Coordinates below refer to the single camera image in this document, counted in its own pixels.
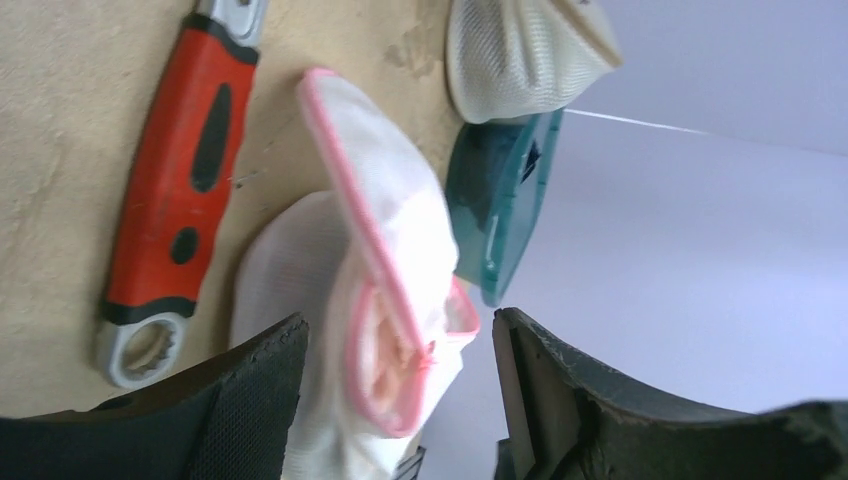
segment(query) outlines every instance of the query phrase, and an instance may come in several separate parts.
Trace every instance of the pink trim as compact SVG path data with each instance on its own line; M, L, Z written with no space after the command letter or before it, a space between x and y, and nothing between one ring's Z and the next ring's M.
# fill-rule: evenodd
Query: pink trim
M373 399L364 388L365 382L362 378L362 361L360 360L362 346L359 341L366 334L364 332L365 325L369 314L375 308L374 300L377 297L377 292L376 284L371 279L367 279L356 296L350 335L348 335L345 344L348 398L353 402L360 415L368 419L386 435L395 438L407 437L415 433L419 427L418 420L421 417L421 407L424 403L424 387L430 374L432 359L426 353L416 352L418 368L407 380L406 385L401 388L400 397L392 405L390 413L380 414L377 412L374 408ZM397 414L397 418L392 418L392 412Z
M424 389L430 374L433 359L432 350L425 345L421 332L418 330L412 306L406 296L400 276L386 246L377 222L370 213L369 205L357 191L357 181L342 146L336 135L326 108L321 100L316 81L321 77L338 77L335 72L325 68L307 70L303 81L298 86L302 111L309 129L316 137L318 149L327 163L328 173L343 199L342 208L346 209L358 228L354 234L361 236L361 244L369 260L373 260L378 269L372 271L374 278L367 278L360 290L351 319L350 335L345 345L345 360L347 362L347 391L348 396L360 415L371 421L385 434L394 437L405 437L413 434L420 427L421 408L424 401ZM400 320L400 327L417 350L418 368L407 380L401 390L393 412L397 417L379 414L368 392L363 388L361 372L361 346L359 340L364 334L369 312L374 308L374 298L379 291L386 294L389 307ZM467 292L454 277L449 302L455 303L456 312L462 317L464 327L458 332L451 332L451 338L468 338L469 341L480 330L480 319L477 316Z
M370 206L365 203L365 199L357 191L357 181L350 167L350 159L344 152L341 139L336 135L335 128L321 100L321 94L316 85L316 81L321 77L339 77L339 75L326 68L312 68L306 71L303 81L298 86L303 94L298 97L302 105L306 107L303 110L307 124L311 127L312 134L319 140L316 143L328 164L329 175L342 194L344 199L340 202L342 208L349 211L351 217L359 226L359 231L356 233L365 237L365 241L362 243L367 255L380 266L380 271L372 272L372 274L375 275L376 282L387 294L389 308L394 310L400 319L401 328L405 330L404 333L409 337L408 341L412 342L416 349L425 351L426 346L421 338L421 333L416 328L412 306L404 293L400 276L394 268L391 255L383 241L377 222L371 216Z

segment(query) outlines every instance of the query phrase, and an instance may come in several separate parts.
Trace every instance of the silver wrench head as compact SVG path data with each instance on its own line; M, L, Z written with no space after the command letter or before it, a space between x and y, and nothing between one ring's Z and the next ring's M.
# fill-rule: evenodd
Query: silver wrench head
M152 358L139 367L130 367L124 361L133 336L146 327L162 327L167 335L163 345L150 352ZM115 325L101 322L97 338L97 364L116 387L137 390L164 378L177 361L177 354L185 341L188 320L173 312L150 316L141 322Z
M256 48L267 9L268 0L199 0L194 11L223 25L237 44Z

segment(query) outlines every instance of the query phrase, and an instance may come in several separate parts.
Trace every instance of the red wrench handle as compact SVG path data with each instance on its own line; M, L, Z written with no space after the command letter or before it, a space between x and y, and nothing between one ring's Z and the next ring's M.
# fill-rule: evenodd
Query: red wrench handle
M209 17L186 19L130 174L106 320L193 315L229 201L258 60L257 50L238 45Z

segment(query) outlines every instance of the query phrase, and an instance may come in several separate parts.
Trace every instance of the teal plastic object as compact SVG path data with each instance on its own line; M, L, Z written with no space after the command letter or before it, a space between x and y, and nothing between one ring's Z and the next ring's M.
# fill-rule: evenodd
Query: teal plastic object
M500 305L536 227L562 110L511 123L465 125L451 155L445 196L459 245L456 274Z

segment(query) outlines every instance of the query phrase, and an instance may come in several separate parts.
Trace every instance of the white mesh laundry bag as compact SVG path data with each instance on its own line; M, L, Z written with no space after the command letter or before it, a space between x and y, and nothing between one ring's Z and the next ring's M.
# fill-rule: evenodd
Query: white mesh laundry bag
M451 96L469 123L552 112L621 64L598 0L454 0Z
M337 203L333 192L311 193L250 245L236 275L230 348L295 312L320 327L348 246Z
M460 352L480 323L453 276L447 206L420 152L331 71L308 71L298 99L350 238L323 318L307 317L283 478L389 479L461 370Z

